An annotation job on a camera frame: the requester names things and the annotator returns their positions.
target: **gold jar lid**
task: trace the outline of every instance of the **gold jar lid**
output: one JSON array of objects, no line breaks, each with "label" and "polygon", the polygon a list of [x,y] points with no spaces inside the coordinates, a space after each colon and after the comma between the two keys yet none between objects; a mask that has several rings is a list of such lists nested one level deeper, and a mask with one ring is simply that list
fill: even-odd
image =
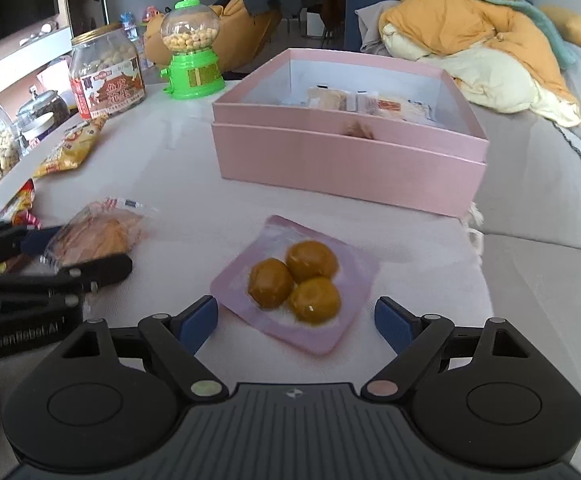
[{"label": "gold jar lid", "polygon": [[96,38],[100,38],[104,34],[108,34],[109,32],[112,32],[113,30],[118,30],[120,28],[122,28],[122,24],[120,22],[113,22],[110,23],[110,25],[104,25],[103,27],[96,28],[94,30],[91,30],[90,32],[81,34],[80,36],[76,36],[70,41],[70,43],[73,46],[76,46],[80,43],[85,43],[86,41],[91,41],[95,40]]}]

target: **green blanket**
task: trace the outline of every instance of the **green blanket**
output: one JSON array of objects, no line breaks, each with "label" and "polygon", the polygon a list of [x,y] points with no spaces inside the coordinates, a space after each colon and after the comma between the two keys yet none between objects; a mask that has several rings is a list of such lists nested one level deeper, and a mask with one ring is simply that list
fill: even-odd
[{"label": "green blanket", "polygon": [[555,24],[550,21],[540,9],[527,2],[526,0],[483,0],[489,4],[502,5],[518,10],[528,16],[541,32],[547,37],[550,43],[559,68],[567,69],[569,66],[575,64],[577,61],[573,51],[566,45]]}]

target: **green gumball machine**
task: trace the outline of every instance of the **green gumball machine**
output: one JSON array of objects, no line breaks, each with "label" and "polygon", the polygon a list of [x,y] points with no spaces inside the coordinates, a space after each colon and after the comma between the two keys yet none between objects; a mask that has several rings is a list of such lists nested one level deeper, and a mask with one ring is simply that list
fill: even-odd
[{"label": "green gumball machine", "polygon": [[173,53],[162,70],[170,85],[164,89],[173,99],[195,99],[220,91],[225,82],[212,43],[219,34],[219,17],[199,0],[184,0],[164,18],[162,40]]}]

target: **white lid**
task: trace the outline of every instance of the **white lid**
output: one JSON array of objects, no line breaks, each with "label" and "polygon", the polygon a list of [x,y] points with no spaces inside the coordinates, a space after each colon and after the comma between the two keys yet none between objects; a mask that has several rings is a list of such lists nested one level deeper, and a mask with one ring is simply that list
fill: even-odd
[{"label": "white lid", "polygon": [[37,117],[30,124],[26,124],[26,129],[22,131],[22,135],[26,140],[33,140],[47,131],[53,124],[55,124],[55,114],[48,112]]}]

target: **white shelf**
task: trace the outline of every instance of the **white shelf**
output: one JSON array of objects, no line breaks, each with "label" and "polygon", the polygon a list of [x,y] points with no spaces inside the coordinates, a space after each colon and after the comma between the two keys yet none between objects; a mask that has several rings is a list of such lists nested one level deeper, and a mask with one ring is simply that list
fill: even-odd
[{"label": "white shelf", "polygon": [[0,92],[33,70],[70,52],[73,33],[70,27],[61,28],[19,47],[19,40],[25,37],[26,34],[19,33],[0,42]]}]

